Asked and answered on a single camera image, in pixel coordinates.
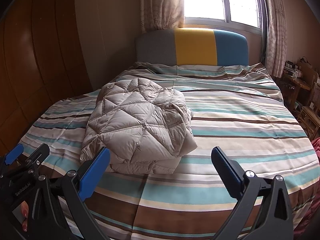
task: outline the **folded comforter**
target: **folded comforter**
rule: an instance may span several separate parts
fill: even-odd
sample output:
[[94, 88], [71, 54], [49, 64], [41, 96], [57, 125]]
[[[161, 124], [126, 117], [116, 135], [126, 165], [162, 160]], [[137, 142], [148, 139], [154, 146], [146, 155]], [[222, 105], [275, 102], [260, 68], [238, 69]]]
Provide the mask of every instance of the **folded comforter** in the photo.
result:
[[145, 78], [109, 83], [88, 121], [80, 159], [92, 159], [105, 146], [111, 153], [107, 171], [171, 174], [197, 147], [191, 118], [180, 91]]

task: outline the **striped duvet cover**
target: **striped duvet cover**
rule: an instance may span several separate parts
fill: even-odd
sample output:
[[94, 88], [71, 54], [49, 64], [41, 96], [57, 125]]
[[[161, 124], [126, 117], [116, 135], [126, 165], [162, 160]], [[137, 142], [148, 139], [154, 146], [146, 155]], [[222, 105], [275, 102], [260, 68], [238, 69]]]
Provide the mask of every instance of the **striped duvet cover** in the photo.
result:
[[[136, 63], [114, 80], [136, 77], [183, 92], [194, 112], [191, 126], [198, 148], [181, 159], [172, 175], [105, 173], [86, 204], [109, 237], [210, 239], [236, 203], [211, 163], [215, 146], [258, 176], [281, 174], [290, 194], [294, 226], [300, 222], [317, 190], [319, 162], [261, 64]], [[98, 93], [55, 103], [21, 139], [26, 156], [42, 143], [50, 146], [42, 173], [56, 177], [79, 168], [81, 143]], [[250, 230], [260, 203], [258, 198], [243, 233]], [[66, 217], [77, 232], [68, 211]]]

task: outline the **screw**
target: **screw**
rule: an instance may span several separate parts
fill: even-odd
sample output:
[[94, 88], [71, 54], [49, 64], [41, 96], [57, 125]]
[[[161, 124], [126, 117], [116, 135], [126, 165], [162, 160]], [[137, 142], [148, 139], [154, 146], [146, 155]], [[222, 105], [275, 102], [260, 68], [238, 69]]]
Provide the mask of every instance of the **screw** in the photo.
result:
[[76, 175], [76, 171], [75, 170], [71, 170], [67, 172], [68, 177], [73, 177]]
[[253, 178], [253, 177], [254, 177], [254, 172], [253, 172], [253, 171], [246, 171], [245, 174], [246, 174], [247, 177], [249, 177], [249, 178]]
[[277, 176], [276, 176], [276, 180], [283, 181], [283, 177], [280, 176], [280, 175], [277, 175]]
[[42, 175], [40, 175], [38, 179], [39, 179], [39, 181], [44, 180], [44, 179], [45, 179], [45, 175], [43, 175], [43, 174], [42, 174]]

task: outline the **curtain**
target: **curtain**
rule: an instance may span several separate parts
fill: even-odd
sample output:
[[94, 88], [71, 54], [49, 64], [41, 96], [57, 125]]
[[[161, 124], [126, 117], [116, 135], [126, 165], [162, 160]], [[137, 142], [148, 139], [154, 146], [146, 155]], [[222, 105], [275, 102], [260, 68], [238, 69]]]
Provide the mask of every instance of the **curtain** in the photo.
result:
[[141, 0], [140, 10], [143, 33], [184, 25], [184, 0]]
[[270, 75], [281, 77], [287, 54], [287, 27], [283, 0], [266, 0], [268, 40], [265, 68]]

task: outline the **finger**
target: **finger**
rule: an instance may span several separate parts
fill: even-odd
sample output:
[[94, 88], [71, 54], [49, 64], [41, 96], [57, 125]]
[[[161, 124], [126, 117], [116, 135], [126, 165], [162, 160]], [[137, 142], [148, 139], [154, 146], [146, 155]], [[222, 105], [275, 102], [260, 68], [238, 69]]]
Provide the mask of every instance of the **finger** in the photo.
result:
[[28, 214], [29, 214], [29, 206], [28, 206], [28, 204], [27, 204], [25, 201], [23, 201], [23, 202], [21, 203], [21, 213], [22, 213], [22, 215], [23, 215], [25, 218], [28, 217]]
[[27, 232], [28, 230], [28, 219], [25, 219], [23, 222], [22, 222], [22, 230]]

